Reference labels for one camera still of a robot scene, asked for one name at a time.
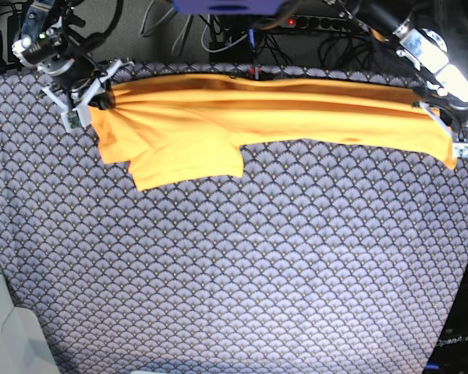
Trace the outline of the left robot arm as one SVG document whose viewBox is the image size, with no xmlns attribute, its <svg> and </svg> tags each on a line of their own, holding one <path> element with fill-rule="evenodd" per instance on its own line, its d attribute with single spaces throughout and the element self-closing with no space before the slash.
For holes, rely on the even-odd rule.
<svg viewBox="0 0 468 374">
<path fill-rule="evenodd" d="M 413 91 L 420 100 L 413 104 L 433 119 L 452 140 L 454 159 L 468 161 L 468 79 L 449 53 L 440 32 L 422 27 L 407 1 L 327 1 L 339 16 L 358 26 L 375 41 L 380 53 L 387 46 L 418 78 Z"/>
</svg>

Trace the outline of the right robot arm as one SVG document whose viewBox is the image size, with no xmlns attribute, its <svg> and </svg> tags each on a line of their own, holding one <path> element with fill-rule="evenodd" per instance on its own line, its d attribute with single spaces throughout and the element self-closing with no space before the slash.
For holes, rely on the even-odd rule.
<svg viewBox="0 0 468 374">
<path fill-rule="evenodd" d="M 91 107 L 99 110 L 115 107 L 111 79 L 120 69 L 134 64 L 129 59 L 99 63 L 91 55 L 117 27 L 124 2 L 116 2 L 114 16 L 105 31 L 88 37 L 71 29 L 71 26 L 85 26 L 85 21 L 74 13 L 81 3 L 31 2 L 19 37 L 12 44 L 12 53 L 23 66 L 35 68 L 51 78 L 51 85 L 42 92 L 61 109 L 67 132 L 91 124 Z"/>
</svg>

